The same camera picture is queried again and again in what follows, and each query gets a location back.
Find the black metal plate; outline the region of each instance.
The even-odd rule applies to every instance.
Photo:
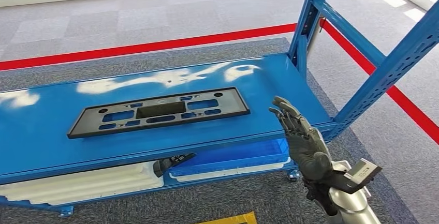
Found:
[[[235,87],[118,102],[82,110],[70,139],[250,114]]]

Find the white foam padding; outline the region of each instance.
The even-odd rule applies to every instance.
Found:
[[[289,163],[290,161],[291,161],[291,158],[288,158],[288,160],[285,162],[272,163],[270,165],[250,166],[250,167],[243,167],[243,168],[223,170],[223,171],[213,171],[213,172],[186,175],[186,176],[173,176],[170,173],[169,176],[171,178],[175,178],[179,182],[187,182],[187,181],[209,179],[209,178],[216,178],[216,177],[222,177],[222,176],[231,176],[231,175],[238,175],[238,174],[244,174],[244,173],[252,173],[252,172],[261,172],[261,171],[281,169],[284,167],[284,165],[286,163]]]
[[[154,161],[0,185],[8,201],[60,205],[162,187]]]

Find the red line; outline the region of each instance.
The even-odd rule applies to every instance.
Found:
[[[320,25],[329,35],[363,68],[371,74],[375,67],[370,63],[342,34],[329,22],[322,20]],[[151,52],[180,47],[196,46],[238,39],[254,38],[266,35],[294,32],[296,24],[263,27],[231,33],[214,34],[185,39],[175,39],[133,46],[107,48],[94,51],[59,54],[44,57],[19,59],[0,62],[0,71],[18,68],[27,68],[58,63],[85,61],[96,58],[120,56],[134,53]],[[391,87],[387,94],[437,143],[439,144],[439,127],[426,116],[413,102],[410,101],[398,88]]]
[[[357,64],[372,74],[375,66],[367,60],[331,23],[321,20],[320,25],[328,34],[349,54]],[[439,144],[439,127],[396,86],[392,86],[387,94],[426,132],[437,144]]]
[[[151,52],[151,51],[158,51],[158,50],[165,50],[165,49],[172,49],[179,47],[196,46],[199,44],[209,44],[209,43],[216,43],[216,42],[223,42],[223,41],[230,41],[237,39],[247,39],[247,38],[254,38],[259,36],[294,32],[295,29],[296,29],[296,24],[286,24],[280,26],[270,26],[270,27],[237,31],[231,33],[213,34],[213,35],[199,36],[193,38],[167,40],[167,41],[160,41],[160,42],[146,43],[146,44],[135,44],[133,46],[115,47],[115,48],[107,48],[107,49],[94,50],[94,51],[75,52],[75,53],[59,54],[59,55],[44,56],[44,57],[33,57],[33,58],[25,58],[25,59],[13,60],[13,61],[3,61],[0,62],[0,71],[66,63],[66,62],[84,61],[84,60],[95,59],[95,58],[121,56],[127,54]]]

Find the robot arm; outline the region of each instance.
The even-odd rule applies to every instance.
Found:
[[[333,162],[321,133],[291,103],[276,96],[270,108],[285,130],[290,157],[298,164],[306,197],[326,213],[330,224],[380,224],[368,205],[365,185],[381,171],[361,159],[353,168]]]

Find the blue shelf post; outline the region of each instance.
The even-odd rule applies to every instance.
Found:
[[[305,47],[308,46],[314,29],[317,26],[318,18],[319,10],[312,5],[312,0],[305,0],[291,46],[288,50],[288,56],[292,63],[298,67],[302,76],[306,76],[306,50],[303,51],[303,44],[306,44]]]
[[[331,141],[364,113],[380,96],[418,63],[439,40],[439,2],[386,57],[325,0],[305,0],[288,56],[306,79],[306,52],[320,16],[330,21],[377,68],[323,132]]]
[[[439,41],[439,1],[399,42],[335,117],[333,139],[415,66]]]

